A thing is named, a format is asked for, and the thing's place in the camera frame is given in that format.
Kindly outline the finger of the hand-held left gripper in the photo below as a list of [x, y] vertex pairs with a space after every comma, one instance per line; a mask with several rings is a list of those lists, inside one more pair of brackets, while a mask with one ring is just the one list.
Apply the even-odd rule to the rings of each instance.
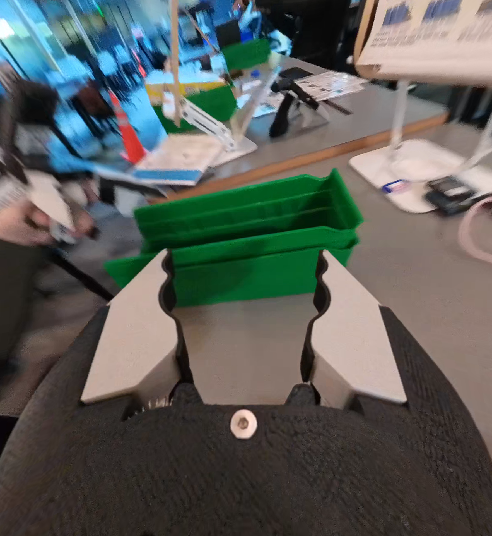
[[71, 231], [58, 222], [52, 222], [49, 225], [49, 233], [54, 240], [59, 244], [75, 245], [79, 241], [74, 237]]
[[71, 208], [58, 180], [48, 173], [27, 173], [28, 198], [48, 218], [66, 229], [75, 229]]

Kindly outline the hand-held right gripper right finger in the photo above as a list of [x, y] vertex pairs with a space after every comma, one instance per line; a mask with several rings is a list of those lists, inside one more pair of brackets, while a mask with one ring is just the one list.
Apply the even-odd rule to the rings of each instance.
[[357, 396], [407, 402], [378, 300], [330, 253], [319, 251], [301, 377], [322, 406], [345, 409]]

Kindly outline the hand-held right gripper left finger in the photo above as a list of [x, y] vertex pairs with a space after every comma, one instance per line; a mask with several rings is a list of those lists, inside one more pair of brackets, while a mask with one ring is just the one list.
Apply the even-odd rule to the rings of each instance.
[[193, 383], [175, 305], [172, 252], [163, 249], [110, 301], [83, 404], [131, 397], [150, 405], [170, 401], [177, 385]]

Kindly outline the orange traffic cone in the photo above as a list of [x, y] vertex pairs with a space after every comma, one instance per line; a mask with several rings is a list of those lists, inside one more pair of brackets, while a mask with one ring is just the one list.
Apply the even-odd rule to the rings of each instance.
[[143, 147], [134, 127], [129, 122], [129, 118], [123, 110], [116, 94], [112, 90], [108, 90], [108, 94], [122, 136], [124, 146], [123, 158], [130, 164], [138, 164], [146, 156], [147, 151]]

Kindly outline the black battery blue trim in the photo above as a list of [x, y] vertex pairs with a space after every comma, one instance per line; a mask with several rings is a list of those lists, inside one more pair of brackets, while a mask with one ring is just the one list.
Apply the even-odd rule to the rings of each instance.
[[444, 216], [467, 211], [474, 203], [477, 190], [454, 176], [425, 183], [424, 199]]

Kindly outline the cluttered grey table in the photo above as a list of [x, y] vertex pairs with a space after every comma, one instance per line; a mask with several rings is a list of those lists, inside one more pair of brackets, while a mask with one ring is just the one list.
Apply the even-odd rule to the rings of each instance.
[[315, 115], [303, 127], [298, 117], [291, 121], [287, 134], [273, 140], [269, 127], [274, 115], [253, 119], [247, 138], [257, 145], [256, 151], [208, 171], [195, 186], [160, 186], [161, 194], [151, 202], [160, 202], [161, 197], [175, 200], [235, 189], [389, 141], [394, 91], [366, 83], [363, 90], [337, 97], [334, 103], [326, 105], [328, 122]]

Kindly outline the instruction poster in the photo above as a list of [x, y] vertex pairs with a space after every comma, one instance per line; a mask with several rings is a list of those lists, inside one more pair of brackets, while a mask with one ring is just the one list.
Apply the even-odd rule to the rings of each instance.
[[355, 67], [368, 79], [492, 87], [492, 1], [379, 1]]

